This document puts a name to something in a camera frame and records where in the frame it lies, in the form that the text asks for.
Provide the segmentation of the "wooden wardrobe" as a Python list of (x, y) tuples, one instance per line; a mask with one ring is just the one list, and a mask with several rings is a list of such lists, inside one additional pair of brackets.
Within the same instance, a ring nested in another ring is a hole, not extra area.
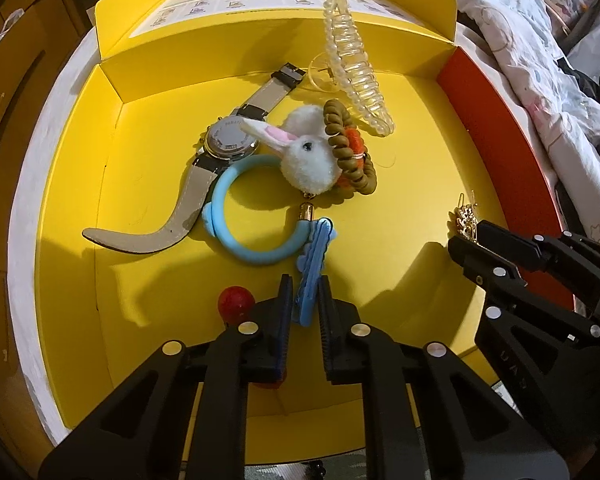
[(18, 368), (6, 278), (12, 201), (46, 96), (87, 29), (78, 0), (0, 0), (0, 393)]

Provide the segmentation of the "light blue hair clip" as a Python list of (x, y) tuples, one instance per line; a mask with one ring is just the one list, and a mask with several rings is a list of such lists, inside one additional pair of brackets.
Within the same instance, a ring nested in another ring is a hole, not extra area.
[(294, 300), (292, 319), (300, 326), (309, 327), (311, 325), (317, 283), (322, 275), (328, 246), (336, 236), (334, 222), (329, 218), (323, 217), (311, 222), (308, 241), (304, 244), (297, 259), (300, 284)]

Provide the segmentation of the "leaf pattern bed sheet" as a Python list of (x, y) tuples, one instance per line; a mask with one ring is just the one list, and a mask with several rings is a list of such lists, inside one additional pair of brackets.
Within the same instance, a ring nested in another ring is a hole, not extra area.
[(87, 77), (100, 62), (96, 29), (81, 40), (57, 76), (34, 125), (20, 170), (7, 237), (7, 291), (20, 370), (36, 417), (58, 445), (69, 429), (62, 422), (42, 355), (36, 320), (34, 268), (38, 220), (50, 165), (62, 130)]

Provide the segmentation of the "grey strap wrist watch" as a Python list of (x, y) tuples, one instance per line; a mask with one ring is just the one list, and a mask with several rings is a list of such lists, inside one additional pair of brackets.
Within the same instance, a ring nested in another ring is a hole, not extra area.
[(82, 231), (82, 236), (99, 246), (135, 255), (161, 252), (178, 244), (193, 229), (214, 181), (229, 166), (257, 151), (259, 141), (240, 128), (242, 118), (266, 118), (302, 83), (304, 76), (306, 72), (294, 64), (283, 65), (241, 106), (207, 128), (174, 209), (160, 229), (148, 234), (126, 234), (87, 228)]

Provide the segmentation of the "floral white duvet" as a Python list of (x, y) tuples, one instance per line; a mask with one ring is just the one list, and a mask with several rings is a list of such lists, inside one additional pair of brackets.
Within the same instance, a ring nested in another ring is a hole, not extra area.
[(600, 242), (600, 103), (579, 89), (543, 0), (456, 0), (477, 25), (532, 119), (585, 233)]

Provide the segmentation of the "gold chain earrings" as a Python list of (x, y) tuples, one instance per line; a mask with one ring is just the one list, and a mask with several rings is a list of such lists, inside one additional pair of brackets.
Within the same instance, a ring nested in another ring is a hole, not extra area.
[(472, 242), (478, 240), (479, 219), (477, 216), (477, 207), (478, 204), (474, 191), (468, 194), (460, 193), (457, 206), (452, 213), (455, 232)]

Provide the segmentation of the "pearl hair claw clip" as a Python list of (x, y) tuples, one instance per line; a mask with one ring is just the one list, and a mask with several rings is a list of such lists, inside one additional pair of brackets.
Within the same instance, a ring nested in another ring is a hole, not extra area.
[(308, 68), (310, 84), (323, 93), (347, 96), (359, 118), (378, 136), (390, 136), (396, 124), (379, 87), (348, 0), (324, 0), (324, 50)]

